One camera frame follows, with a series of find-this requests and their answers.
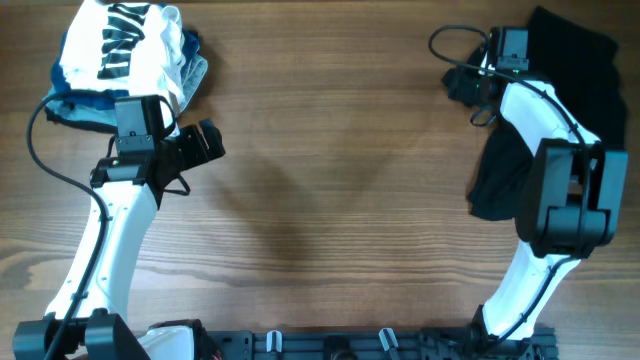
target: fabric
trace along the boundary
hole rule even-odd
[[[193,60],[185,65],[186,77],[183,78],[185,100],[180,103],[180,111],[183,112],[189,105],[198,86],[202,82],[209,63],[198,54],[194,54]],[[52,88],[49,94],[55,93]],[[74,104],[68,101],[51,101],[45,107],[47,120],[58,122],[83,130],[115,133],[116,116],[114,109],[98,110],[84,104]]]
[[[67,32],[60,66],[72,89],[159,94],[180,103],[181,42],[176,7],[85,0]],[[170,111],[163,105],[162,112],[168,125]]]
[[[613,65],[615,41],[542,7],[527,27],[531,70],[549,77],[564,106],[603,144],[623,147],[627,107]]]
[[[62,43],[60,45],[60,55],[56,59],[56,62],[51,67],[51,83],[55,89],[55,92],[64,92],[71,90],[71,85],[67,82],[60,66],[60,57],[62,56],[62,49],[64,48],[65,41],[67,39],[67,33],[62,35]],[[104,93],[112,98],[119,98],[129,96],[128,90],[105,90]],[[94,96],[73,96],[66,99],[67,102],[79,105],[85,105],[93,107],[97,110],[109,110],[114,109],[114,101],[106,98],[98,98]]]
[[[182,34],[183,34],[182,54],[185,57],[185,64],[180,69],[180,75],[182,78],[184,78],[187,75],[188,70],[189,69],[192,70],[194,68],[191,62],[194,56],[196,55],[196,53],[200,50],[200,41],[198,40],[198,34],[196,32],[183,30]],[[67,33],[65,32],[62,35],[62,43],[60,45],[60,55],[58,56],[58,58],[56,59],[56,62],[51,67],[51,83],[53,84],[53,87],[55,88],[56,92],[64,92],[64,91],[71,90],[71,85],[67,82],[67,79],[64,77],[62,67],[60,66],[60,57],[62,56],[62,50],[64,49],[66,38],[67,38]],[[103,92],[112,98],[129,96],[128,90],[105,90]],[[85,105],[85,106],[93,107],[97,110],[114,109],[114,101],[107,98],[98,98],[98,97],[87,95],[87,96],[69,97],[65,99],[65,101],[75,105]],[[181,112],[184,111],[187,103],[188,103],[188,100],[185,100],[185,102],[180,104]]]
[[[515,216],[520,194],[533,165],[533,156],[518,131],[501,121],[487,139],[476,183],[467,196],[471,215],[485,220]]]
[[[66,33],[62,38],[61,53],[65,39]],[[197,52],[199,50],[200,40],[198,39],[198,34],[194,31],[183,30],[182,54],[185,58],[185,64],[180,69],[180,77],[182,79],[184,100],[179,104],[180,112],[186,110],[209,67],[207,60],[198,55]],[[49,91],[49,94],[71,89],[62,74],[59,58],[51,69],[51,81],[53,88]],[[129,96],[129,92],[126,90],[105,90],[104,92],[112,97]],[[45,108],[47,120],[83,130],[109,133],[116,130],[115,111],[113,110],[113,101],[92,96],[70,97],[65,99],[64,102],[52,101]]]
[[[530,70],[551,81],[563,105],[603,144],[622,147],[627,109],[613,66],[617,44],[542,7],[533,12],[528,29]],[[494,221],[514,218],[532,161],[520,134],[502,119],[487,140],[467,197],[471,214]]]

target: wood grain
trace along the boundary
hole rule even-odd
[[[76,1],[0,7],[0,358],[18,322],[59,288],[89,200],[30,160],[24,133]],[[209,329],[463,325],[496,289],[512,222],[468,215],[465,194],[488,131],[446,97],[440,25],[522,24],[533,1],[181,3],[210,61],[183,123],[211,117],[228,155],[185,174],[142,245],[130,325],[198,317]],[[640,359],[640,9],[549,2],[620,45],[631,163],[619,230],[540,317],[563,359]],[[444,36],[463,58],[478,40]],[[86,179],[108,137],[41,120],[42,159]]]

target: cable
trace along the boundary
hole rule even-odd
[[[581,152],[582,152],[582,161],[583,161],[583,197],[582,197],[582,202],[580,204],[580,219],[578,222],[578,237],[582,238],[583,234],[584,234],[584,227],[586,225],[586,215],[587,215],[587,199],[588,199],[588,194],[589,194],[589,187],[590,187],[590,161],[589,161],[589,153],[588,153],[588,148],[587,148],[587,144],[584,141],[584,138],[582,137],[582,134],[580,134],[580,131],[578,130],[577,125],[571,121],[571,118],[569,117],[569,115],[567,114],[567,112],[564,110],[564,108],[558,104],[557,101],[555,101],[553,98],[551,98],[545,91],[542,91],[538,88],[536,88],[535,86],[527,83],[526,81],[520,80],[514,76],[510,76],[495,70],[491,70],[488,68],[488,61],[487,61],[487,66],[485,66],[484,68],[480,67],[480,66],[475,66],[475,65],[471,65],[471,64],[467,64],[465,62],[462,61],[458,61],[458,60],[454,60],[451,58],[448,58],[444,55],[441,55],[440,53],[438,53],[434,48],[433,48],[433,40],[443,31],[447,31],[447,30],[466,30],[466,31],[471,31],[471,32],[475,32],[478,33],[482,36],[482,39],[484,41],[484,47],[485,53],[488,53],[489,51],[489,37],[487,36],[486,33],[484,33],[482,30],[474,28],[472,26],[467,26],[467,25],[446,25],[443,26],[439,29],[437,29],[436,31],[434,31],[433,34],[431,34],[431,37],[429,38],[429,51],[431,51],[431,53],[433,54],[433,56],[437,57],[440,60],[443,60],[447,63],[456,65],[456,66],[460,66],[463,68],[467,68],[467,69],[472,69],[472,70],[477,70],[477,71],[483,71],[487,74],[491,74],[491,75],[495,75],[498,77],[501,77],[503,79],[509,80],[511,82],[516,82],[522,86],[524,86],[525,88],[533,91],[534,93],[536,93],[537,95],[539,95],[541,98],[543,98],[544,100],[546,100],[549,104],[551,104],[553,107],[556,108],[556,110],[558,110],[558,112],[560,112],[560,115],[562,115],[562,119],[567,123],[567,125],[569,126],[570,132],[572,132],[575,137],[578,139],[578,142],[580,144],[581,147]],[[535,308],[538,306],[538,304],[540,303],[540,300],[542,300],[542,297],[544,296],[544,294],[546,293],[547,289],[549,288],[549,285],[551,284],[551,281],[553,280],[553,278],[555,277],[558,269],[560,268],[560,266],[570,262],[570,261],[574,261],[577,260],[573,257],[568,257],[565,258],[563,260],[558,261],[550,270],[549,270],[549,275],[546,277],[544,284],[542,285],[542,288],[540,289],[540,291],[538,292],[538,294],[536,295],[535,299],[533,300],[533,302],[531,303],[531,306],[529,306],[529,308],[522,314],[522,316],[520,317],[520,319],[518,319],[518,321],[506,332],[504,333],[504,335],[502,335],[501,337],[499,337],[495,342],[492,342],[491,344],[487,345],[482,351],[480,351],[479,355],[476,355],[475,358],[482,356],[484,354],[486,354],[488,351],[492,350],[493,348],[497,347],[498,345],[500,345],[501,343],[503,343],[509,336],[511,336],[516,330],[518,330],[518,328],[524,324],[525,322],[527,322],[528,317],[531,315],[531,313],[535,310]]]
[[[91,256],[89,257],[89,261],[87,262],[87,267],[84,270],[84,273],[82,274],[82,278],[80,279],[80,283],[78,284],[78,289],[76,290],[76,292],[73,294],[72,296],[72,300],[71,300],[71,304],[69,305],[69,308],[67,309],[67,312],[64,315],[64,318],[62,319],[62,322],[60,323],[60,326],[58,327],[58,330],[56,331],[53,340],[51,341],[51,344],[49,345],[49,348],[47,350],[47,353],[45,355],[45,360],[52,360],[58,353],[59,349],[60,349],[60,344],[62,342],[62,339],[64,337],[64,332],[66,327],[69,325],[69,322],[71,321],[71,317],[73,316],[73,314],[75,314],[76,310],[78,309],[78,306],[80,305],[80,302],[82,301],[82,299],[86,298],[87,294],[86,294],[86,288],[87,288],[87,284],[89,282],[89,279],[91,277],[91,273],[93,272],[93,269],[95,268],[95,264],[98,260],[98,255],[100,254],[100,250],[102,249],[102,245],[104,243],[104,239],[105,239],[105,235],[106,235],[106,230],[107,230],[107,221],[109,221],[109,217],[108,217],[108,212],[107,212],[107,208],[104,204],[104,202],[102,201],[102,199],[100,198],[100,196],[93,191],[91,188],[83,185],[82,183],[73,180],[71,178],[68,178],[58,172],[56,172],[55,170],[49,168],[48,166],[46,166],[41,160],[40,158],[38,158],[38,155],[36,154],[34,148],[33,148],[33,139],[32,139],[32,133],[33,133],[33,124],[35,123],[35,120],[38,116],[38,114],[40,113],[40,111],[42,111],[42,109],[51,101],[54,100],[62,100],[66,97],[69,96],[73,96],[73,95],[85,95],[85,96],[93,96],[93,97],[100,97],[100,98],[106,98],[106,99],[110,99],[113,100],[112,97],[102,93],[102,92],[98,92],[98,91],[91,91],[91,90],[70,90],[70,91],[64,91],[64,92],[59,92],[59,93],[55,93],[55,94],[51,94],[47,97],[45,97],[40,104],[38,104],[38,106],[36,107],[36,109],[33,111],[33,114],[31,115],[31,118],[29,119],[29,124],[27,126],[27,136],[26,136],[26,140],[27,140],[27,148],[29,149],[29,154],[31,155],[31,158],[33,159],[33,161],[36,163],[36,165],[38,165],[38,167],[40,167],[42,170],[44,170],[47,174],[55,177],[56,179],[62,180],[67,184],[73,185],[75,187],[77,187],[78,189],[84,191],[85,193],[87,193],[89,196],[91,196],[95,202],[98,204],[98,208],[100,210],[100,229],[98,231],[98,239],[96,240],[96,244],[93,248],[93,251],[91,252]],[[169,110],[171,111],[171,116],[172,116],[172,123],[171,125],[166,128],[165,132],[168,131],[168,133],[173,132],[173,130],[176,127],[176,117],[175,117],[175,113],[173,112],[173,109],[171,108],[171,106],[169,105],[169,102],[164,98],[164,97],[160,97],[160,101],[164,102],[165,104],[167,104],[167,106],[169,106]],[[109,139],[109,149],[107,152],[107,157],[109,157],[111,155],[111,148],[113,146],[113,142],[115,141],[115,135],[111,137],[111,139]],[[185,186],[185,190],[186,192],[190,192],[189,186],[186,185],[186,182],[183,182],[184,179],[181,180],[181,182],[183,183],[183,185]]]
[[[111,135],[111,137],[109,138],[109,145],[107,145],[107,156],[105,157],[111,157],[111,150],[113,149],[113,144],[115,142],[116,142],[116,136]]]
[[[538,307],[538,304],[542,300],[542,297],[547,292],[547,289],[549,288],[549,285],[551,285],[551,281],[556,276],[556,273],[558,272],[558,269],[560,269],[560,266],[575,260],[577,259],[574,259],[572,257],[564,258],[558,261],[555,265],[553,265],[553,267],[549,269],[549,275],[547,275],[547,277],[545,278],[540,291],[538,291],[538,294],[536,295],[535,299],[533,299],[533,302],[531,303],[527,311],[521,314],[520,319],[518,319],[518,321],[513,324],[513,326],[506,333],[504,333],[495,342],[492,342],[491,344],[487,345],[482,351],[480,351],[480,356],[486,354],[487,352],[496,348],[498,345],[505,342],[505,340],[507,340],[509,336],[511,336],[514,332],[516,332],[516,330],[518,330],[518,328],[520,328],[520,326],[522,326],[522,324],[527,322],[529,316],[531,315],[531,313],[533,313],[536,307]]]
[[[164,129],[164,137],[169,136],[175,129],[176,129],[176,123],[178,122],[178,118],[176,117],[176,113],[173,111],[173,108],[171,107],[171,104],[169,104],[169,101],[167,101],[167,99],[164,98],[164,96],[159,96],[160,101],[167,104],[167,107],[169,108],[169,111],[171,112],[171,119],[173,119],[173,121],[171,122],[171,125],[169,125],[168,127],[166,127]]]
[[[176,194],[176,195],[180,195],[180,196],[189,196],[189,194],[191,194],[191,188],[189,187],[189,184],[187,184],[187,181],[180,174],[178,174],[177,179],[178,179],[178,181],[180,181],[180,184],[182,184],[182,187],[184,187],[184,190],[165,189],[163,191],[166,192],[166,193],[169,193],[169,194]]]

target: black cloth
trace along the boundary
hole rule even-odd
[[[617,44],[542,7],[535,9],[527,27],[530,70],[551,81],[560,101],[603,144],[623,147],[627,108],[613,66]],[[473,205],[471,214],[494,221],[515,217],[532,162],[517,131],[501,121],[487,140],[476,183],[467,197]]]
[[[582,126],[611,147],[624,146],[627,107],[613,65],[618,44],[542,7],[527,24],[532,71],[546,75],[562,104]]]

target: black bracket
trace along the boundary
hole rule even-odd
[[[516,230],[537,257],[567,254],[585,259],[615,234],[628,155],[624,150],[589,148],[590,187],[584,191],[583,154],[577,144],[543,139],[525,185]],[[581,204],[587,202],[584,231]]]

